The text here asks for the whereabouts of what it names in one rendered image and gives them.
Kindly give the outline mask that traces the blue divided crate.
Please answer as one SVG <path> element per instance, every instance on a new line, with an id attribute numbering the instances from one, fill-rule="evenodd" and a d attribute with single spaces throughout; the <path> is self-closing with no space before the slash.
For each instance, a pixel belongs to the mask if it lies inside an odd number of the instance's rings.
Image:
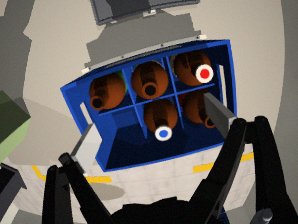
<path id="1" fill-rule="evenodd" d="M 148 53 L 145 52 L 145 54 L 138 54 L 104 65 L 60 88 L 81 134 L 83 134 L 88 127 L 88 122 L 80 107 L 82 103 L 84 103 L 92 123 L 95 124 L 102 138 L 95 159 L 103 172 L 163 162 L 224 144 L 225 139 L 216 127 L 207 128 L 205 124 L 196 124 L 189 121 L 178 102 L 177 95 L 207 87 L 205 89 L 224 105 L 219 67 L 219 65 L 222 65 L 227 108 L 237 116 L 235 72 L 230 40 L 195 40 L 182 44 L 168 46 L 164 49 L 156 49 Z M 182 83 L 173 74 L 168 59 L 171 55 L 198 49 L 204 52 L 209 58 L 213 70 L 213 77 L 207 83 L 189 86 Z M 132 89 L 131 74 L 136 65 L 152 60 L 157 60 L 164 67 L 171 85 L 168 82 L 166 91 L 160 97 L 144 99 L 138 96 Z M 122 61 L 124 62 L 122 63 Z M 122 64 L 120 63 L 118 65 L 119 62 Z M 94 110 L 90 106 L 89 97 L 89 87 L 92 80 L 119 70 L 122 70 L 127 85 L 127 91 L 123 100 L 118 106 L 112 109 Z M 144 103 L 166 97 L 171 97 L 172 101 L 174 99 L 178 119 L 176 125 L 171 130 L 171 137 L 162 141 L 157 139 L 155 133 L 146 127 L 143 120 L 143 108 Z"/>

